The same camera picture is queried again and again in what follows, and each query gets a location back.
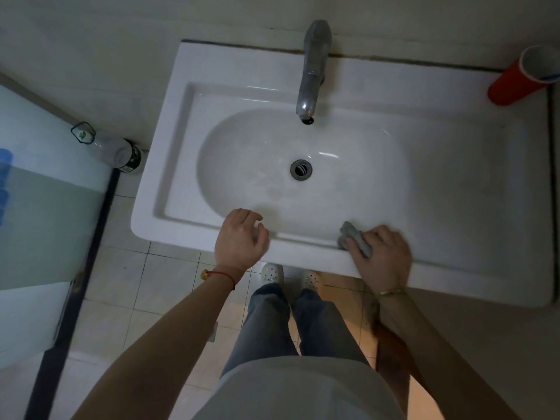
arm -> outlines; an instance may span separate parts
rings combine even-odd
[[[236,283],[241,280],[268,246],[262,224],[253,237],[260,220],[246,209],[226,217],[216,241],[214,270]],[[117,358],[73,419],[168,418],[232,288],[228,277],[212,274]]]
[[[372,247],[366,259],[353,239],[348,250],[364,281],[408,346],[424,382],[447,420],[519,420],[472,367],[445,341],[406,293],[381,295],[406,287],[412,256],[400,233],[381,225],[363,233]]]

white shirt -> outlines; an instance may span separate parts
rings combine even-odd
[[[225,374],[194,420],[403,420],[382,377],[365,364],[327,357],[276,357]]]

blue jeans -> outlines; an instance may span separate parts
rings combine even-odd
[[[298,355],[288,329],[290,305],[278,283],[257,289],[251,296],[248,310],[222,375],[248,361]],[[292,310],[303,356],[344,358],[369,366],[332,302],[323,301],[317,293],[303,289]]]

hand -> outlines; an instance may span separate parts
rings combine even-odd
[[[363,257],[354,239],[348,238],[346,243],[360,276],[371,290],[378,295],[380,292],[406,287],[412,255],[400,233],[380,225],[362,233],[362,237],[371,246],[372,255],[369,259]]]
[[[268,249],[268,230],[259,223],[255,238],[253,229],[262,219],[260,214],[248,209],[234,209],[228,214],[214,248],[218,266],[235,268],[243,275],[261,259]]]

plastic bottle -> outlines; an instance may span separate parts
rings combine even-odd
[[[87,145],[90,155],[103,163],[120,169],[123,172],[132,172],[142,162],[142,152],[134,144],[121,137],[96,134],[86,122],[72,128],[72,134],[77,140]]]

